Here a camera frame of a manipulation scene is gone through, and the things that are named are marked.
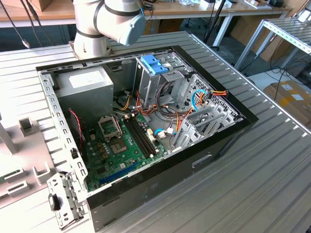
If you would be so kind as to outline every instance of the motherboard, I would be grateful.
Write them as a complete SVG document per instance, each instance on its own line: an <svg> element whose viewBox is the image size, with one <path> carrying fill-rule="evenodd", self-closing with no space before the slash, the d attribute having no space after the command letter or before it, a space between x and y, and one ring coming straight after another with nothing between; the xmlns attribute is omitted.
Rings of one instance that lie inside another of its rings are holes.
<svg viewBox="0 0 311 233"><path fill-rule="evenodd" d="M128 119L107 116L99 123L100 127L83 132L86 139L83 160L88 170L86 183L89 191L167 155L164 146L152 136L142 115L129 116ZM116 136L107 139L106 136L114 132Z"/></svg>

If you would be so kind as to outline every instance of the ram slot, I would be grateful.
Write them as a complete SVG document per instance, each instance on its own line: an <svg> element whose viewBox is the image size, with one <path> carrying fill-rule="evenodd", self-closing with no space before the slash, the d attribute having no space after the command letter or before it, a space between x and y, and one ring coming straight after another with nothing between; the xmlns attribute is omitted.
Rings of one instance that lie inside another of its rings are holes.
<svg viewBox="0 0 311 233"><path fill-rule="evenodd" d="M141 130L135 119L125 120L124 124L135 142L137 143L138 147L142 151L145 158L149 158L151 154L156 154L156 150L154 149L151 142L148 140L147 136Z"/></svg>

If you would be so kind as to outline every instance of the red wire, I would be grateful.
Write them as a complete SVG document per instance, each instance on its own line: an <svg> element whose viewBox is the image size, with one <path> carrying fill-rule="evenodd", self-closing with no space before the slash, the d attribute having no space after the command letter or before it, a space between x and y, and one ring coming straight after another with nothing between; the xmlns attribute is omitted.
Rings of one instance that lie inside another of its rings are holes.
<svg viewBox="0 0 311 233"><path fill-rule="evenodd" d="M81 130L81 125L80 125L80 120L79 120L78 116L72 110L69 110L69 112L74 115L74 117L76 118L76 120L78 122L79 133L80 133L80 148L81 148L81 155L82 155L82 130Z"/></svg>

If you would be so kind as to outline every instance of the slotted metal surface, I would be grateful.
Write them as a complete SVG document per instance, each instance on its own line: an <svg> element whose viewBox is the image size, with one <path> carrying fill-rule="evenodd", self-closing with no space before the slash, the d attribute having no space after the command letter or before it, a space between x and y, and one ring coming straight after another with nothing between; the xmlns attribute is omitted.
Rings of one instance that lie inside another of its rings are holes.
<svg viewBox="0 0 311 233"><path fill-rule="evenodd" d="M106 227L105 233L304 232L311 225L311 133L186 32L144 36L116 53L180 45L259 118L226 156ZM0 53L5 126L39 121L51 157L65 168L36 66L74 60L69 46ZM0 210L3 232L57 232L46 189ZM12 219L18 223L12 226ZM93 232L85 219L70 233Z"/></svg>
<svg viewBox="0 0 311 233"><path fill-rule="evenodd" d="M311 25L295 18L264 20L264 27L281 36L305 53L311 52Z"/></svg>

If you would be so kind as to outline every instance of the metal bracket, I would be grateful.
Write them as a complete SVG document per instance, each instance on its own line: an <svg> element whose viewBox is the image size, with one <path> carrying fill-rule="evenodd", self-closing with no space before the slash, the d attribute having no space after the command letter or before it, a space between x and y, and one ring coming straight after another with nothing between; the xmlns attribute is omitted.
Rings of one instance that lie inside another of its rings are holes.
<svg viewBox="0 0 311 233"><path fill-rule="evenodd" d="M85 203L78 202L73 176L75 176L74 172L56 173L47 181L51 210L55 211L61 230L82 219L86 213L83 208Z"/></svg>

